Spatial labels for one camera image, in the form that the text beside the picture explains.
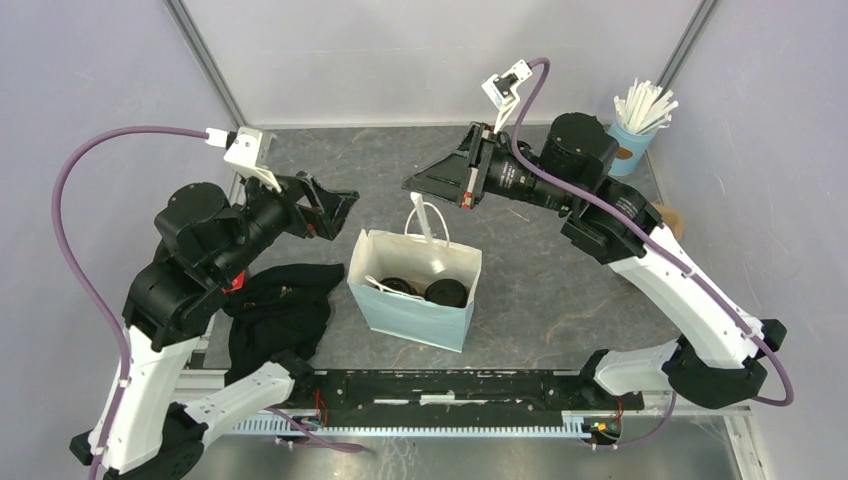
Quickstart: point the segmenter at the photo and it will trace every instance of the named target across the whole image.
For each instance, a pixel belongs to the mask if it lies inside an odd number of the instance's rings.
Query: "gray wall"
[[[0,478],[82,478],[67,445],[96,422],[117,348],[56,247],[56,172],[119,126],[231,125],[162,2],[12,0],[0,11]],[[114,311],[153,253],[153,216],[170,193],[196,180],[228,185],[221,156],[199,140],[137,136],[79,164],[68,236]]]
[[[611,119],[634,76],[660,74],[698,0],[185,3],[248,123],[374,126],[494,122],[480,84],[539,55],[553,75],[531,121]]]
[[[789,328],[780,358],[796,404],[757,418],[770,478],[792,480],[837,478],[848,440],[848,4],[812,5],[722,2],[652,151],[687,252],[746,309]]]

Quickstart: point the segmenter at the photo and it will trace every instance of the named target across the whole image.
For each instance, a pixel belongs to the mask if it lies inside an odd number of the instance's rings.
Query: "white rope handle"
[[[430,207],[430,208],[432,208],[433,210],[436,211],[436,215],[439,216],[439,220],[442,221],[442,227],[445,229],[445,246],[447,248],[450,248],[450,232],[448,231],[448,224],[445,223],[445,217],[442,216],[442,212],[440,212],[439,209],[436,208],[436,206],[433,205],[430,202],[424,202],[424,206]],[[415,215],[415,212],[416,212],[416,210],[413,208],[412,211],[409,212],[409,216],[406,217],[406,225],[404,225],[404,227],[403,227],[403,234],[404,235],[409,235],[409,222],[412,221],[412,216]]]
[[[422,302],[424,301],[424,297],[420,297],[418,295],[410,295],[408,293],[399,292],[393,288],[389,288],[383,285],[382,283],[378,282],[377,279],[372,277],[371,275],[365,275],[365,280],[374,284],[374,286],[379,288],[381,292],[392,292],[398,295],[403,295],[404,297],[414,298],[415,300],[421,300]]]

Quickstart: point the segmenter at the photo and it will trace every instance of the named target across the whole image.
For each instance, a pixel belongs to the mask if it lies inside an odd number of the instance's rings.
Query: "black fabric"
[[[342,264],[283,265],[256,274],[227,295],[232,367],[224,383],[250,375],[282,350],[304,360],[315,355],[330,318],[327,295],[342,278]]]

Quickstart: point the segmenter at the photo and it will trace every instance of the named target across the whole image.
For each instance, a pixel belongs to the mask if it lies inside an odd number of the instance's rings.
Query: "marble table surface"
[[[287,263],[349,264],[361,229],[401,233],[412,203],[405,176],[444,158],[466,127],[280,130],[269,165],[278,174],[303,170],[328,189],[355,189],[339,237],[282,236],[254,272]],[[522,139],[541,150],[547,127],[527,126]],[[647,162],[624,179],[650,200],[657,187]],[[679,333],[636,287],[573,247],[550,211],[487,195],[473,211],[439,207],[451,239],[483,251],[476,306],[462,353],[372,332],[346,283],[330,295],[333,314],[316,368],[579,369],[597,349],[633,350]],[[434,234],[441,226],[431,222]],[[205,368],[228,368],[229,319],[216,320]]]

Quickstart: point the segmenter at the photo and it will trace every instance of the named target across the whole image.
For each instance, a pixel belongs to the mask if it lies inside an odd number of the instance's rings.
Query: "metal corner post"
[[[683,35],[677,42],[671,58],[668,59],[668,63],[657,79],[657,85],[662,86],[663,89],[671,86],[674,79],[677,78],[677,74],[680,72],[683,63],[692,51],[692,47],[698,40],[698,37],[701,36],[704,25],[707,24],[707,21],[709,21],[719,3],[720,0],[701,0],[694,15],[692,15],[692,19],[689,21],[689,25],[686,26],[686,30],[683,31]]]
[[[235,97],[233,97],[233,93],[227,86],[224,76],[218,69],[215,59],[212,58],[212,53],[209,51],[209,48],[203,41],[203,36],[201,36],[200,32],[197,30],[197,26],[191,19],[191,15],[188,12],[188,8],[186,8],[185,2],[183,2],[183,0],[164,0],[164,2],[168,11],[171,12],[171,16],[174,17],[174,22],[177,24],[180,32],[182,32],[183,37],[194,54],[194,57],[197,59],[197,63],[200,65],[200,68],[203,70],[203,73],[206,75],[206,78],[215,90],[215,94],[227,110],[227,115],[230,117],[230,120],[232,120],[233,124],[237,127],[247,125],[244,114],[239,108]]]

